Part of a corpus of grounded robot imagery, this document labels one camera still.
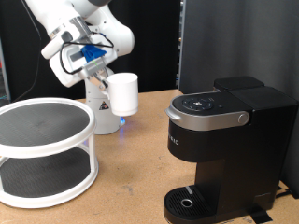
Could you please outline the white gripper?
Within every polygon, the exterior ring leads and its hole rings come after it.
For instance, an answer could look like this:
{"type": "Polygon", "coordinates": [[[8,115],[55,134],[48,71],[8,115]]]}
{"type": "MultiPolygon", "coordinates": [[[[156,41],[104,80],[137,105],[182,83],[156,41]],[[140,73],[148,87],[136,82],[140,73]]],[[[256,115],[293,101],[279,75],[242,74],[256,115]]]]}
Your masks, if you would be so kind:
{"type": "Polygon", "coordinates": [[[88,79],[100,91],[107,88],[107,65],[117,58],[114,43],[103,34],[74,39],[60,34],[49,42],[50,68],[60,82],[71,87],[88,79]]]}

